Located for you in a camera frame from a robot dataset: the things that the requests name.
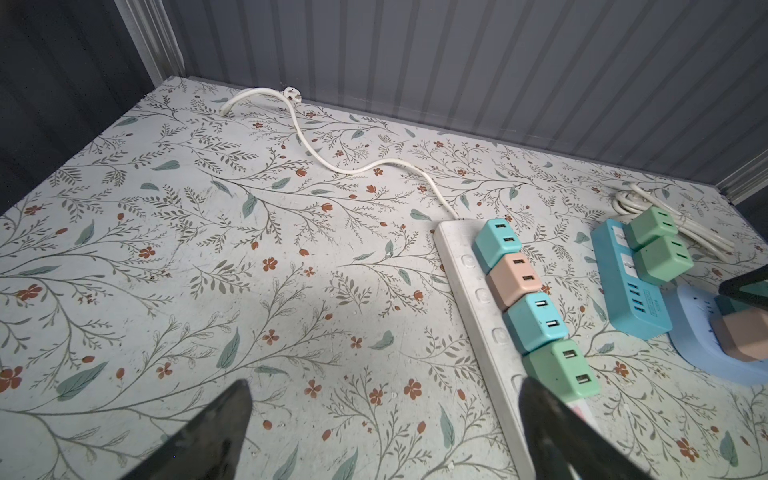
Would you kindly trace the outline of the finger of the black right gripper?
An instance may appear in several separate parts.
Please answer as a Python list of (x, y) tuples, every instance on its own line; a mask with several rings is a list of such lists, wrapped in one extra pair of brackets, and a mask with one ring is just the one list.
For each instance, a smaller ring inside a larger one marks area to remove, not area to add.
[(766, 310), (768, 265), (724, 281), (718, 289), (722, 296)]

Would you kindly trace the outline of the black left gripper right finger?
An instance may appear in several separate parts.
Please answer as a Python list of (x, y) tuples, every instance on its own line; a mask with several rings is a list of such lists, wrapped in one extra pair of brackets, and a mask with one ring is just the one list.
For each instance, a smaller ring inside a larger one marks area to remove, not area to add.
[(537, 479), (647, 479), (538, 380), (521, 385), (518, 406)]

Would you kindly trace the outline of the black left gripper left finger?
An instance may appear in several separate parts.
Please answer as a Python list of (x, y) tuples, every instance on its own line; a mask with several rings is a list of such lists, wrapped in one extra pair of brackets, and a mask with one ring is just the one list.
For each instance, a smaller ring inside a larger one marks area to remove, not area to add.
[(248, 382), (237, 380), (126, 479), (232, 479), (252, 412)]

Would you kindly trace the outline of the teal charger plug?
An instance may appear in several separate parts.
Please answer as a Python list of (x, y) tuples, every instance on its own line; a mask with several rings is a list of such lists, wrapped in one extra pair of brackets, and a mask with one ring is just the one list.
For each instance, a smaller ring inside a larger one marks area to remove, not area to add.
[(722, 316), (727, 316), (732, 313), (749, 310), (751, 306), (747, 303), (735, 300), (725, 295), (718, 295), (715, 298), (715, 302)]
[(521, 355), (568, 336), (566, 323), (545, 292), (524, 295), (503, 313), (502, 319)]
[(505, 219), (488, 220), (472, 243), (472, 251), (484, 274), (505, 255), (519, 253), (521, 249), (519, 236)]

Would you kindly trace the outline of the pink charger plug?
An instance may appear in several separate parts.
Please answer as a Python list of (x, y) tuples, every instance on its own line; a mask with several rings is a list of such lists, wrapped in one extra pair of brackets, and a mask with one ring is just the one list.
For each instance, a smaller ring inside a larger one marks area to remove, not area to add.
[(523, 253), (504, 255), (486, 276), (498, 308), (505, 312), (523, 296), (541, 290), (542, 282)]
[(742, 362), (767, 359), (767, 311), (750, 308), (711, 322), (724, 353)]

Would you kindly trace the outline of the green charger plug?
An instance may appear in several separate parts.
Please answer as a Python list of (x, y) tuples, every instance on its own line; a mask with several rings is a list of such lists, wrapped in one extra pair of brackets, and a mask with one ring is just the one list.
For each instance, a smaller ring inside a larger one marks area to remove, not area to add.
[(671, 282), (694, 266), (693, 259), (678, 236), (661, 236), (633, 254), (641, 280), (656, 286)]
[(600, 384), (577, 343), (557, 340), (522, 358), (530, 377), (537, 379), (564, 403), (600, 393)]
[(678, 228), (669, 212), (652, 206), (626, 224), (624, 233), (629, 247), (637, 251), (658, 238), (676, 236)]

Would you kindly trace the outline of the teal power strip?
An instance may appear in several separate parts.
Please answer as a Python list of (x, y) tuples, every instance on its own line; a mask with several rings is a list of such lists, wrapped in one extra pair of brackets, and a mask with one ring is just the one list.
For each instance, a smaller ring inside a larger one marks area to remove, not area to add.
[(672, 330), (660, 289), (639, 278), (624, 225), (608, 219), (591, 232), (607, 314), (618, 331), (650, 340)]

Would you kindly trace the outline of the white multicolour power strip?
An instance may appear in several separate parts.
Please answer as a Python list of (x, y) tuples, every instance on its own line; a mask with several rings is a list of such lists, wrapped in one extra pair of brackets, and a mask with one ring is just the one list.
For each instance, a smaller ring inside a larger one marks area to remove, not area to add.
[(535, 479), (519, 408), (528, 377), (523, 355), (514, 346), (472, 251), (484, 225), (482, 220), (443, 221), (435, 229), (434, 240), (518, 477)]

